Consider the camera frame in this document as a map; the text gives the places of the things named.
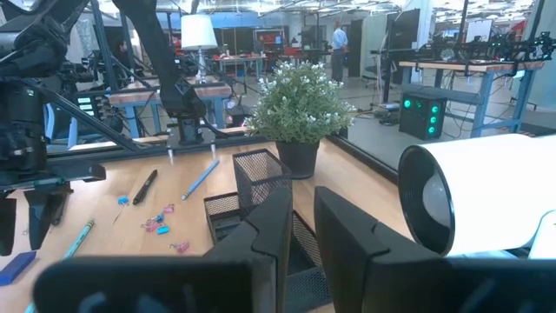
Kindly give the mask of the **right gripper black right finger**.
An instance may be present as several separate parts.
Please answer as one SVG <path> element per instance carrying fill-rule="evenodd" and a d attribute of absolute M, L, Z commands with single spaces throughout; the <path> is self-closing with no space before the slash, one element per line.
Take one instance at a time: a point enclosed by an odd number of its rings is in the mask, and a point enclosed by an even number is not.
<path fill-rule="evenodd" d="M 336 313 L 556 313 L 556 260 L 442 257 L 322 186 L 314 223 Z"/>

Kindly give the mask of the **wooden workbench blue legs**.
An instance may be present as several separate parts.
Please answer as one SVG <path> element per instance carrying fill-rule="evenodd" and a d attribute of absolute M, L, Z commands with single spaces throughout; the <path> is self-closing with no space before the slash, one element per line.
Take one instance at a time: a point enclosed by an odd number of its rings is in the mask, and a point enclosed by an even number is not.
<path fill-rule="evenodd" d="M 468 108 L 474 108 L 473 115 L 454 114 L 450 109 L 445 109 L 445 115 L 462 123 L 470 123 L 471 128 L 467 130 L 471 137 L 480 137 L 481 133 L 487 129 L 505 128 L 512 133 L 517 133 L 521 129 L 522 117 L 526 111 L 526 106 L 533 87 L 533 80 L 537 71 L 544 67 L 543 61 L 518 61 L 518 62 L 483 62 L 483 63 L 449 63 L 434 61 L 403 61 L 400 67 L 403 69 L 401 88 L 402 105 L 406 106 L 406 97 L 411 95 L 427 96 L 434 99 L 445 100 L 449 103 L 465 104 Z M 436 76 L 434 85 L 427 86 L 411 82 L 410 75 L 413 70 L 435 70 Z M 481 75 L 480 87 L 476 91 L 455 90 L 445 88 L 442 85 L 444 73 L 446 71 L 455 74 L 460 72 L 464 77 L 472 77 L 475 74 Z M 516 78 L 519 73 L 520 87 L 517 96 L 510 101 L 508 106 L 513 109 L 512 117 L 504 119 L 493 117 L 489 122 L 487 117 L 487 107 L 490 97 L 495 93 L 492 89 L 497 79 L 502 77 Z"/>
<path fill-rule="evenodd" d="M 109 103 L 118 109 L 124 109 L 124 117 L 129 122 L 130 134 L 133 138 L 141 137 L 139 109 L 148 108 L 154 124 L 154 132 L 162 131 L 160 109 L 162 101 L 159 96 L 159 83 L 153 81 L 153 87 L 145 87 L 140 82 L 133 82 L 122 90 L 113 91 L 109 95 Z M 206 83 L 195 86 L 197 96 L 209 101 L 207 119 L 218 129 L 226 127 L 226 102 L 232 96 L 232 89 L 225 83 Z"/>

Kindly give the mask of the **artificial plant in black pot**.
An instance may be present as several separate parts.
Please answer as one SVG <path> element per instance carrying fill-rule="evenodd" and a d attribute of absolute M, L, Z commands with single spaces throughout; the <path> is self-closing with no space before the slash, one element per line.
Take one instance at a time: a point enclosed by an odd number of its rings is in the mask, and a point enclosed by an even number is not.
<path fill-rule="evenodd" d="M 321 139 L 353 124 L 355 107 L 341 99 L 342 86 L 327 76 L 324 63 L 280 62 L 273 76 L 259 80 L 259 99 L 245 125 L 275 143 L 292 178 L 312 177 Z"/>

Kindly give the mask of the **white shade table lamp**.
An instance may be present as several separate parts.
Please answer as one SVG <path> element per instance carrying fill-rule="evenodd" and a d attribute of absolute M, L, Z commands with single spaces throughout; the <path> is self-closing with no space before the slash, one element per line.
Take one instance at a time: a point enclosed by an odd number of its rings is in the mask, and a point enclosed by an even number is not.
<path fill-rule="evenodd" d="M 217 47 L 217 41 L 208 15 L 192 14 L 181 17 L 181 47 L 196 51 L 198 55 L 198 83 L 207 83 L 205 51 Z"/>

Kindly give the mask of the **teal pencil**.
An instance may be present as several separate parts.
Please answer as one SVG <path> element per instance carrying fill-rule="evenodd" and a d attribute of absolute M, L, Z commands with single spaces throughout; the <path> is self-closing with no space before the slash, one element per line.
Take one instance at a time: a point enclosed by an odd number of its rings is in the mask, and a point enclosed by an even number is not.
<path fill-rule="evenodd" d="M 86 239 L 86 237 L 88 236 L 88 234 L 90 233 L 90 231 L 93 229 L 94 226 L 95 226 L 95 221 L 94 220 L 89 220 L 83 226 L 83 228 L 82 228 L 81 232 L 79 233 L 78 237 L 76 238 L 76 240 L 71 244 L 71 246 L 68 248 L 68 250 L 63 255 L 63 257 L 62 257 L 63 260 L 65 260 L 67 258 L 71 258 L 76 254 L 76 252 L 78 251 L 78 249 L 80 248 L 80 246 L 82 245 L 82 243 L 84 242 L 84 240 Z M 33 302 L 31 302 L 27 306 L 24 313 L 37 313 L 36 305 Z"/>

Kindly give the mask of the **control box lit display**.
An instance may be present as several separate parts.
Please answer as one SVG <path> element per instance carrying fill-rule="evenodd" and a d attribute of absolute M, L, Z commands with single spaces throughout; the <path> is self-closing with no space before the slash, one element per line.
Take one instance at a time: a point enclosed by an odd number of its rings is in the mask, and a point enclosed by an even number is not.
<path fill-rule="evenodd" d="M 98 106 L 99 102 L 94 97 L 79 96 L 76 98 L 76 104 L 82 111 L 84 111 L 88 115 L 97 119 L 100 118 Z"/>

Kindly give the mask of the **whiteboard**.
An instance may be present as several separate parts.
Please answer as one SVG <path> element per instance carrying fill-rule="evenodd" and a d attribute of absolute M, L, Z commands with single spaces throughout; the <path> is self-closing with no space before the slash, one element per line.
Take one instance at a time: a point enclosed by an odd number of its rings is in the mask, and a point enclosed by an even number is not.
<path fill-rule="evenodd" d="M 487 42 L 490 39 L 493 21 L 491 19 L 469 22 L 467 25 L 466 43 L 472 41 Z"/>

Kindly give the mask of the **distant work table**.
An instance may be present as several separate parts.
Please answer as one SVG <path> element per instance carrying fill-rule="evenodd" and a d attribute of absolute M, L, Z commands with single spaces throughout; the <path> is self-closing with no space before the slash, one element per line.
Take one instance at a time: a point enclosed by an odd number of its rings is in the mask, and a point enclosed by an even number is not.
<path fill-rule="evenodd" d="M 266 56 L 265 55 L 259 55 L 259 54 L 248 54 L 248 55 L 239 55 L 239 56 L 225 56 L 225 57 L 217 57 L 214 58 L 214 61 L 216 61 L 218 63 L 218 67 L 219 70 L 221 72 L 225 71 L 225 67 L 228 64 L 233 64 L 233 65 L 237 65 L 237 64 L 243 64 L 244 65 L 244 75 L 247 75 L 247 67 L 250 63 L 253 63 L 255 65 L 255 75 L 256 78 L 259 79 L 261 77 L 261 74 L 263 72 L 263 64 L 264 61 L 266 60 Z"/>

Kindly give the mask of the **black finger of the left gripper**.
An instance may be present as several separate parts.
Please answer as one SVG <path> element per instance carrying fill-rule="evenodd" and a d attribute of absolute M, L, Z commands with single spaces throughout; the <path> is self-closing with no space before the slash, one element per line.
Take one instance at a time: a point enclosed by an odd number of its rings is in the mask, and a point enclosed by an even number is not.
<path fill-rule="evenodd" d="M 39 250 L 46 237 L 51 224 L 55 208 L 52 197 L 55 194 L 69 192 L 69 185 L 57 185 L 48 189 L 26 190 L 25 199 L 29 205 L 29 240 L 32 250 Z"/>
<path fill-rule="evenodd" d="M 0 198 L 0 256 L 12 253 L 17 218 L 17 200 Z"/>

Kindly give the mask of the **computer tower green lights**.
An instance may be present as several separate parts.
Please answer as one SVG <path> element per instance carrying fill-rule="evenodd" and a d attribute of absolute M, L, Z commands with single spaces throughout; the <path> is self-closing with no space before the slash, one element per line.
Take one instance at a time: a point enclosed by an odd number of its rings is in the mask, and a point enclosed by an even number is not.
<path fill-rule="evenodd" d="M 446 98 L 407 92 L 400 103 L 399 131 L 421 140 L 437 139 L 442 134 Z"/>

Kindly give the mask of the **black robot rig on workbench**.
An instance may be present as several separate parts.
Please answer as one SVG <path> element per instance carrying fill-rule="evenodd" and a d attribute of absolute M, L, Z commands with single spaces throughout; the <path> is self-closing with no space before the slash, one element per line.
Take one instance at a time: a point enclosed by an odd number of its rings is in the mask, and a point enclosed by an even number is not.
<path fill-rule="evenodd" d="M 423 46 L 433 60 L 471 62 L 529 62 L 548 61 L 556 51 L 556 38 L 548 31 L 539 37 L 518 41 L 515 33 L 494 35 L 489 40 L 476 36 L 471 42 L 459 43 L 444 37 L 434 37 Z"/>

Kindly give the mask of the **blue pencil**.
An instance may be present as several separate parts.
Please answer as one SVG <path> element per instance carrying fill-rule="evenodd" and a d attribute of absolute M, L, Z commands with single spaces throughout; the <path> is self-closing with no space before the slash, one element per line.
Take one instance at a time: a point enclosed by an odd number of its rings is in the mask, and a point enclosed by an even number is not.
<path fill-rule="evenodd" d="M 182 194 L 181 199 L 185 201 L 191 194 L 201 185 L 201 183 L 209 176 L 209 174 L 218 166 L 219 159 L 215 159 L 203 173 L 189 186 L 189 188 Z"/>

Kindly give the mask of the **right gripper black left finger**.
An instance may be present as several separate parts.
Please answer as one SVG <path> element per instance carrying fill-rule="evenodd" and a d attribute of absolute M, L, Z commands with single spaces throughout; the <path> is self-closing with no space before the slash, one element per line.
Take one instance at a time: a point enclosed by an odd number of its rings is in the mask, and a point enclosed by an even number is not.
<path fill-rule="evenodd" d="M 204 256 L 80 256 L 48 267 L 36 313 L 282 313 L 292 193 L 272 192 Z"/>

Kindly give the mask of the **black monitor on stand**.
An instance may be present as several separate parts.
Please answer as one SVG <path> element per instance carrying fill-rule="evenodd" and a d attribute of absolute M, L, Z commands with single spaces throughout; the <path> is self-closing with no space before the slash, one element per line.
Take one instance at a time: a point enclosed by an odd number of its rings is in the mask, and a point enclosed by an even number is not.
<path fill-rule="evenodd" d="M 384 90 L 382 101 L 388 102 L 391 83 L 401 83 L 398 74 L 401 61 L 413 59 L 417 49 L 420 9 L 407 10 L 387 16 L 387 36 L 383 62 Z"/>

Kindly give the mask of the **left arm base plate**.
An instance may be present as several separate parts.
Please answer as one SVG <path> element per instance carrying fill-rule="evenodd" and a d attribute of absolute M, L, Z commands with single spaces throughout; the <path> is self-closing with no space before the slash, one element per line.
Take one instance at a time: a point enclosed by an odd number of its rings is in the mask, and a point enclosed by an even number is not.
<path fill-rule="evenodd" d="M 216 158 L 215 134 L 206 128 L 200 128 L 192 133 L 182 135 L 178 128 L 172 128 L 166 142 L 166 150 L 169 162 L 175 164 L 175 155 L 197 151 L 210 151 L 213 158 Z"/>

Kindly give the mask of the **black mesh desk organizer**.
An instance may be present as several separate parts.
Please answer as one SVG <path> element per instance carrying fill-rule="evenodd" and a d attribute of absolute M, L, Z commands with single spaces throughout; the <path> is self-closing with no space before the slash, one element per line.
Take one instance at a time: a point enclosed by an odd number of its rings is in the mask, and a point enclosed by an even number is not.
<path fill-rule="evenodd" d="M 204 199 L 212 242 L 219 243 L 279 187 L 292 187 L 292 173 L 269 150 L 233 155 L 236 192 Z M 330 304 L 314 231 L 294 211 L 286 276 L 285 311 L 301 313 Z"/>

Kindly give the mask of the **blue eraser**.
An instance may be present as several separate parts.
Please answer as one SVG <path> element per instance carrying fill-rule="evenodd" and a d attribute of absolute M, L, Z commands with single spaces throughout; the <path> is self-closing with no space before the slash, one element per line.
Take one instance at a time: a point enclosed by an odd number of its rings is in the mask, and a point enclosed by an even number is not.
<path fill-rule="evenodd" d="M 15 256 L 0 270 L 0 286 L 12 284 L 17 277 L 35 260 L 36 252 L 28 251 Z"/>

